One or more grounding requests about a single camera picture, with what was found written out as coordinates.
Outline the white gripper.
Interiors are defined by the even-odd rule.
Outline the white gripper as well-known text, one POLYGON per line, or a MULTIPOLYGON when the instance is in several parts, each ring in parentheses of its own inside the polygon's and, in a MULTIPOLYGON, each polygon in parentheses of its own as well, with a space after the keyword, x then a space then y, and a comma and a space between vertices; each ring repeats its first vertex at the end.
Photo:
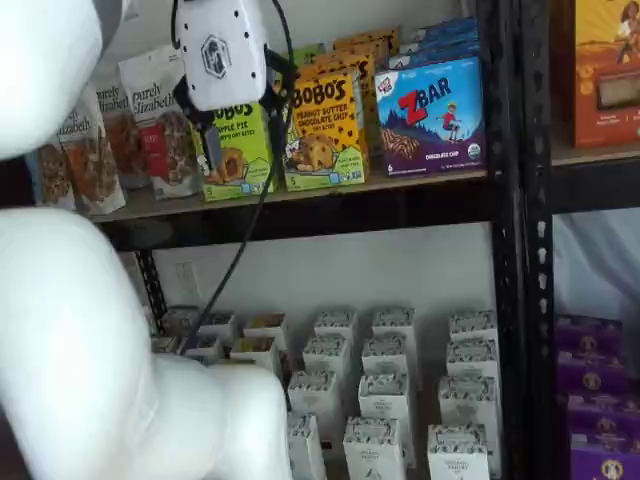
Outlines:
POLYGON ((267 46, 258 1, 180 1, 177 6, 185 78, 173 89, 180 109, 198 133, 204 172, 218 168, 219 131, 214 112, 256 102, 270 118, 285 120, 296 80, 293 53, 267 46))

